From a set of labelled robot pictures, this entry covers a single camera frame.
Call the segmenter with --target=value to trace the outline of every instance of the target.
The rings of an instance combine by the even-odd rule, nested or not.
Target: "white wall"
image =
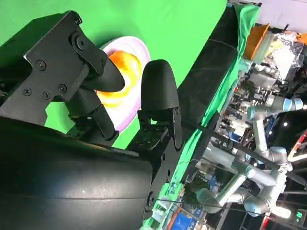
[[[307,0],[244,0],[262,2],[258,23],[307,33]]]

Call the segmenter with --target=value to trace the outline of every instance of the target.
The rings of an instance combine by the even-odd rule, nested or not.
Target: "white plate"
[[[124,51],[135,55],[141,62],[142,71],[145,65],[150,61],[150,55],[144,42],[132,36],[121,37],[108,42],[101,48],[108,56],[115,51]],[[116,108],[108,108],[106,110],[114,124],[115,130],[122,132],[131,121],[135,118],[137,111],[141,106],[141,80],[137,82],[127,96],[121,99],[121,103]]]

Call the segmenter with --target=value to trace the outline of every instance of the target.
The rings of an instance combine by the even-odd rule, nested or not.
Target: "black panel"
[[[227,7],[210,39],[237,47],[237,31],[235,9]],[[231,47],[210,39],[178,89],[182,119],[188,118],[196,123],[203,118],[237,53]],[[184,126],[184,140],[188,140],[194,130]]]
[[[1,230],[142,226],[152,167],[138,154],[8,118],[0,127]]]

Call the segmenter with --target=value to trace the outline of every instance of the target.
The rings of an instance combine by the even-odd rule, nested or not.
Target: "black metal bracket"
[[[0,83],[10,86],[1,97],[0,116],[43,126],[51,101],[64,101],[77,123],[70,135],[95,129],[104,140],[117,136],[95,90],[120,91],[124,79],[84,35],[81,23],[73,11],[35,19],[0,47],[7,57],[0,61]]]
[[[180,107],[162,111],[138,111],[141,129],[127,149],[139,153],[141,159],[153,167],[144,219],[152,215],[152,208],[164,183],[170,183],[183,151]]]

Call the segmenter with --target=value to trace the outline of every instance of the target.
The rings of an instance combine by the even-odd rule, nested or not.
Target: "red light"
[[[262,225],[261,225],[261,230],[265,230],[265,227],[267,226],[268,221],[269,221],[269,218],[267,218],[267,217],[263,218],[263,222],[262,222]]]

